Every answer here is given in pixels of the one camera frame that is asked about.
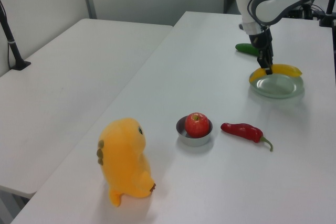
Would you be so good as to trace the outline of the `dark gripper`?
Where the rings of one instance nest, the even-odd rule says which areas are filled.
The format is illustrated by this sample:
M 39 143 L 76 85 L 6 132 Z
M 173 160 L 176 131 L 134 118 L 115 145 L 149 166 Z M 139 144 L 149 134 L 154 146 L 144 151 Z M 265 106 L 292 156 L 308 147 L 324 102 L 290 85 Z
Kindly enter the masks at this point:
M 262 69 L 265 69 L 266 75 L 272 74 L 273 49 L 271 46 L 272 35 L 269 28 L 259 34 L 249 35 L 251 45 L 258 49 L 257 61 Z

